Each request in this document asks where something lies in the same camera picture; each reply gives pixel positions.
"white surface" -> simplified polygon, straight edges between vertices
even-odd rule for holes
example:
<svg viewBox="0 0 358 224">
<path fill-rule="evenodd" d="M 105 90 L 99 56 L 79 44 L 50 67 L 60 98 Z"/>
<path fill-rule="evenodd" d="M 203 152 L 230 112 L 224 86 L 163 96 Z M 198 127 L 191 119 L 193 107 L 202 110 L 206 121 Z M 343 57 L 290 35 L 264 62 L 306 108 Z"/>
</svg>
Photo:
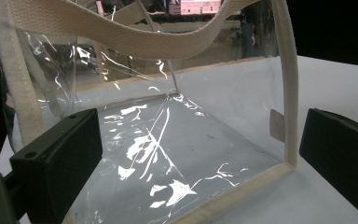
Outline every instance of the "white surface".
<svg viewBox="0 0 358 224">
<path fill-rule="evenodd" d="M 358 66 L 298 57 L 298 143 L 309 108 L 338 113 L 358 122 Z M 10 171 L 6 142 L 0 172 Z M 297 169 L 212 223 L 358 223 L 358 211 L 299 157 Z"/>
</svg>

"clear plastic bag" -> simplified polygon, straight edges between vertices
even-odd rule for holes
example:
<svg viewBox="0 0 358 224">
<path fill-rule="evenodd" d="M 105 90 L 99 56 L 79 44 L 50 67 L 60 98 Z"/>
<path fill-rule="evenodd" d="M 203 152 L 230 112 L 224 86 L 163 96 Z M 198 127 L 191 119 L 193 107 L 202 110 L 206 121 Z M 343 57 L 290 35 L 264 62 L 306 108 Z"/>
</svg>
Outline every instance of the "clear plastic bag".
<svg viewBox="0 0 358 224">
<path fill-rule="evenodd" d="M 137 2 L 76 3 L 114 21 Z M 175 4 L 187 11 L 172 12 Z M 218 10 L 198 4 L 211 12 L 190 12 L 187 1 L 143 2 L 145 20 L 129 26 L 194 32 Z M 284 133 L 274 118 L 285 105 L 269 0 L 239 8 L 207 49 L 183 59 L 142 59 L 75 35 L 17 36 L 46 129 L 99 109 L 103 159 L 71 208 L 75 223 L 171 222 L 286 160 L 284 139 L 271 133 Z"/>
</svg>

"beige fabric handle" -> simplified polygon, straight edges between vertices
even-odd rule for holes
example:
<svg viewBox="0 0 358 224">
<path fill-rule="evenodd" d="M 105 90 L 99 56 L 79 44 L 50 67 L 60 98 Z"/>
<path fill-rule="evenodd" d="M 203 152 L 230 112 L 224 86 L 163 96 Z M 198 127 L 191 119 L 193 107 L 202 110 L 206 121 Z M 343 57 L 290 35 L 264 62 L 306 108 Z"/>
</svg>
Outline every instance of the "beige fabric handle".
<svg viewBox="0 0 358 224">
<path fill-rule="evenodd" d="M 143 59 L 183 59 L 203 52 L 234 12 L 258 0 L 226 0 L 205 26 L 185 34 L 135 30 L 69 0 L 10 0 L 16 26 L 49 35 L 80 35 Z"/>
</svg>

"table surface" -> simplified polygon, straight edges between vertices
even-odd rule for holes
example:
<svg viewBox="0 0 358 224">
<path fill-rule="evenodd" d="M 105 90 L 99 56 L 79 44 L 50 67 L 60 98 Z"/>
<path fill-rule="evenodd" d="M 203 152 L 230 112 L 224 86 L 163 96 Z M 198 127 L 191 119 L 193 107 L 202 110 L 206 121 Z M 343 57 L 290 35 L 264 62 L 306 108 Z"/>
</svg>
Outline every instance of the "table surface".
<svg viewBox="0 0 358 224">
<path fill-rule="evenodd" d="M 310 108 L 340 114 L 358 122 L 358 66 L 298 57 L 298 144 Z M 0 172 L 11 168 L 6 140 Z M 29 223 L 24 217 L 21 223 Z M 261 189 L 207 223 L 357 223 L 358 211 L 298 156 L 295 171 Z"/>
</svg>

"dark background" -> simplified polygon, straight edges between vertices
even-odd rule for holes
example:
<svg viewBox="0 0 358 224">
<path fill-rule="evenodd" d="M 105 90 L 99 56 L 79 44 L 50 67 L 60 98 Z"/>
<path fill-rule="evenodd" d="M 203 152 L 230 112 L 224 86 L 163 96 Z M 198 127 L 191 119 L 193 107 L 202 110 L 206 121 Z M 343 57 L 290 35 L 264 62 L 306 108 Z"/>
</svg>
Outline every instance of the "dark background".
<svg viewBox="0 0 358 224">
<path fill-rule="evenodd" d="M 358 1 L 287 0 L 301 56 L 358 64 Z M 0 73 L 0 149 L 6 137 Z"/>
</svg>

